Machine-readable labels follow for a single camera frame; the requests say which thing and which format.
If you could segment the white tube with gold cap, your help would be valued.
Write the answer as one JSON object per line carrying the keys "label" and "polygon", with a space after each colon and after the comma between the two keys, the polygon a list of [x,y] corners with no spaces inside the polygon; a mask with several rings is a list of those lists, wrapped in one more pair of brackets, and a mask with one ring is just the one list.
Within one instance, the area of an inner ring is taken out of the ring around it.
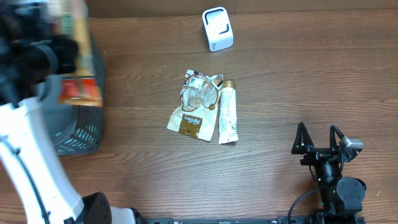
{"label": "white tube with gold cap", "polygon": [[238,141],[236,83],[225,81],[220,96],[219,144]]}

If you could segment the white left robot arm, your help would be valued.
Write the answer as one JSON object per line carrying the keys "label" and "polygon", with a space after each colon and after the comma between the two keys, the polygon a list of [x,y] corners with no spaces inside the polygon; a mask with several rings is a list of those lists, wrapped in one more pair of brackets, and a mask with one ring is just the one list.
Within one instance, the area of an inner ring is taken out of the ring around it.
{"label": "white left robot arm", "polygon": [[33,223],[142,223],[133,208],[104,194],[82,197],[72,186],[46,130],[34,85],[79,71],[73,25],[49,3],[1,2],[1,160]]}

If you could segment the dried mushroom pouch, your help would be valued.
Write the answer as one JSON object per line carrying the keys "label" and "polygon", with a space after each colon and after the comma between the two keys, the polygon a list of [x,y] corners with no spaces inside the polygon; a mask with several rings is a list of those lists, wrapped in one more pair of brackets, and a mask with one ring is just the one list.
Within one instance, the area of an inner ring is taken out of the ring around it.
{"label": "dried mushroom pouch", "polygon": [[180,92],[181,105],[170,116],[167,129],[211,141],[223,84],[223,75],[208,76],[187,70]]}

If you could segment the orange spaghetti pasta package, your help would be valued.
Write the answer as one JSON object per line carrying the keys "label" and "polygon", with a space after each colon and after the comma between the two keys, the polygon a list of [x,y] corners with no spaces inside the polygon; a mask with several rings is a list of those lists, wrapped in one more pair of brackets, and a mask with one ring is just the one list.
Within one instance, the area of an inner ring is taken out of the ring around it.
{"label": "orange spaghetti pasta package", "polygon": [[88,28],[88,10],[82,0],[48,0],[56,34],[66,35],[78,45],[76,70],[62,78],[59,102],[69,105],[103,105],[100,87],[95,80],[94,58]]}

